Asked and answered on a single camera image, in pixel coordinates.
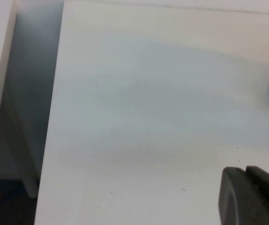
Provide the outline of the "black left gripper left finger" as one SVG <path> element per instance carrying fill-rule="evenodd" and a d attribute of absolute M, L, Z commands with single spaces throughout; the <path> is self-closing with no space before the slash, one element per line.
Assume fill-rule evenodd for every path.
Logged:
<path fill-rule="evenodd" d="M 269 225 L 269 202 L 246 169 L 223 169 L 218 208 L 223 225 Z"/>

